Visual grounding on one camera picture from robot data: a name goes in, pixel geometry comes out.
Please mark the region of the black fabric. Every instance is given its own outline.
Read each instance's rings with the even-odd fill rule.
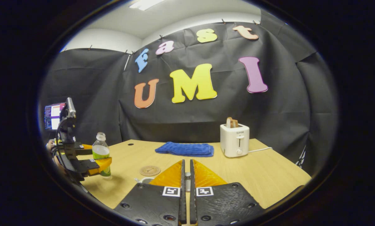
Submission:
[[[129,139],[219,142],[219,125],[231,116],[250,127],[250,138],[273,147],[294,163],[301,157],[299,165],[312,174],[329,155],[337,125],[331,74],[314,48],[285,23],[269,14],[261,23],[191,27],[130,56],[110,50],[67,50],[59,54],[48,74],[49,85],[44,91],[50,95],[46,103],[71,96],[77,110],[77,139],[92,143],[96,132],[104,132],[109,145]],[[239,25],[251,28],[259,39],[248,40],[232,30]],[[199,43],[196,32],[208,28],[218,38]],[[156,55],[158,46],[168,40],[175,42],[174,50]],[[138,73],[135,60],[146,48],[148,64]],[[268,91],[246,90],[247,72],[238,59],[247,56],[260,60]],[[193,100],[172,103],[170,73],[182,69],[192,77],[195,68],[204,63],[212,65],[217,97],[198,100],[195,95]],[[149,95],[147,83],[152,79],[159,79],[155,100],[139,109],[134,105],[135,86],[146,83],[145,100]]]
[[[97,132],[103,132],[108,145],[122,142],[116,97],[127,57],[118,51],[100,49],[61,52],[44,82],[40,110],[71,97],[76,109],[77,141],[92,145]]]

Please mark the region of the letter m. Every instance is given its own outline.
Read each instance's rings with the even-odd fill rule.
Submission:
[[[210,69],[212,65],[209,63],[200,64],[194,70],[192,78],[190,78],[183,70],[173,71],[169,76],[173,79],[173,98],[172,103],[181,103],[185,101],[182,90],[189,100],[193,100],[194,93],[198,87],[196,98],[199,100],[213,99],[217,97],[211,83]]]

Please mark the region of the white toaster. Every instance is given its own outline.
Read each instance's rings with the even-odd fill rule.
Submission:
[[[249,151],[249,127],[238,125],[235,128],[228,128],[226,124],[219,126],[221,149],[226,157],[244,156]]]

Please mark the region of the computer monitor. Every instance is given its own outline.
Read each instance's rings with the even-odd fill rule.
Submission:
[[[44,108],[44,124],[48,131],[56,131],[60,124],[60,113],[65,107],[65,103],[57,103],[45,106]]]

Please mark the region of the plastic bottle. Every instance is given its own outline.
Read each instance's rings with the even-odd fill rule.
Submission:
[[[107,143],[105,143],[105,134],[102,133],[102,132],[98,132],[97,133],[97,136],[96,136],[97,140],[94,142],[93,144],[93,158],[94,159],[104,159],[104,158],[108,158],[110,156],[110,149],[107,145]],[[110,167],[108,166],[107,169],[104,169],[103,171],[101,171],[101,176],[103,176],[104,179],[112,179],[112,175],[111,175],[111,169]]]

